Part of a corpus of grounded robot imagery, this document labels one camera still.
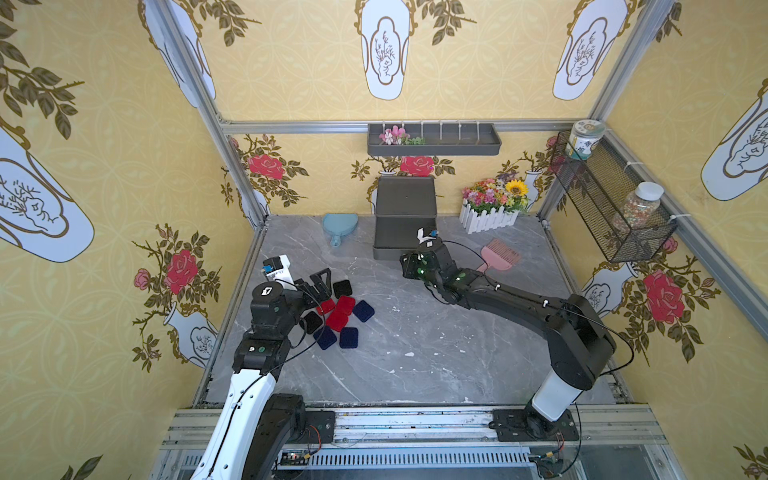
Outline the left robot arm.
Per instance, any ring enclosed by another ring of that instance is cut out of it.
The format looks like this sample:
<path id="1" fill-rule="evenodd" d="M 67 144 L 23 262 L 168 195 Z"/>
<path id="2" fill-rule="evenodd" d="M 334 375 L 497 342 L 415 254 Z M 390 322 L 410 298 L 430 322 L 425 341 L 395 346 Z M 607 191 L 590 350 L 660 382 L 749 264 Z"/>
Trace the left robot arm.
<path id="1" fill-rule="evenodd" d="M 251 326 L 235 351 L 226 401 L 194 479 L 269 479 L 282 447 L 307 428 L 303 397 L 274 389 L 282 368 L 298 357 L 290 354 L 290 332 L 332 296 L 331 271 L 308 282 L 290 280 L 286 269 L 266 276 L 252 291 Z"/>

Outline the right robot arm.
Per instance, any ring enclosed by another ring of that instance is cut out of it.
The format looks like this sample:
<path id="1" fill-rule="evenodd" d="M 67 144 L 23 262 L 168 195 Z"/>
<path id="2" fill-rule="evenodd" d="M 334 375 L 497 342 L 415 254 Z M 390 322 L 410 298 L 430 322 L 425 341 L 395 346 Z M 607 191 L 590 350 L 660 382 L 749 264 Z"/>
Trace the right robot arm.
<path id="1" fill-rule="evenodd" d="M 550 370 L 526 405 L 538 421 L 559 420 L 581 393 L 593 388 L 615 353 L 612 334 L 580 295 L 542 296 L 462 268 L 438 237 L 401 255 L 399 262 L 405 278 L 423 282 L 444 302 L 497 315 L 546 341 Z"/>

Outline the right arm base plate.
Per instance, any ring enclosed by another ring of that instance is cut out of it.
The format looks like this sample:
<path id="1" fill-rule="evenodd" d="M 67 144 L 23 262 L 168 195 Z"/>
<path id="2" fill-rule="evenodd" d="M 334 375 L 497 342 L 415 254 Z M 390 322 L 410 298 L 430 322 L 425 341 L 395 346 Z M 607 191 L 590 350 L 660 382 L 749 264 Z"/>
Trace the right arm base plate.
<path id="1" fill-rule="evenodd" d="M 488 427 L 499 442 L 557 442 L 578 441 L 579 427 L 570 411 L 550 421 L 535 410 L 495 409 Z"/>

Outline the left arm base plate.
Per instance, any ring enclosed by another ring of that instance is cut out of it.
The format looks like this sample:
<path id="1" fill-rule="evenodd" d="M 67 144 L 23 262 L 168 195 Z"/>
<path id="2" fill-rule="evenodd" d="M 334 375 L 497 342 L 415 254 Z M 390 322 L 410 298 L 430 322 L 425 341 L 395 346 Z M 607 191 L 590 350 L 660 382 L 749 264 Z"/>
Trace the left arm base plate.
<path id="1" fill-rule="evenodd" d="M 299 443 L 326 445 L 334 441 L 336 413 L 332 410 L 307 410 L 306 425 Z"/>

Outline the three-drawer storage cabinet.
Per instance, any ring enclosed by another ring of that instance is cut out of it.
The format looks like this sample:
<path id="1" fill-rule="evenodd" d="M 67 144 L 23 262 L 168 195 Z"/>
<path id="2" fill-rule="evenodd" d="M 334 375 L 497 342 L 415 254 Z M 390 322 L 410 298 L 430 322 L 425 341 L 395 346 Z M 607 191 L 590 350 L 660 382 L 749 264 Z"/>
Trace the three-drawer storage cabinet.
<path id="1" fill-rule="evenodd" d="M 379 179 L 374 206 L 373 258 L 396 261 L 419 245 L 418 232 L 436 229 L 434 178 L 387 176 Z"/>

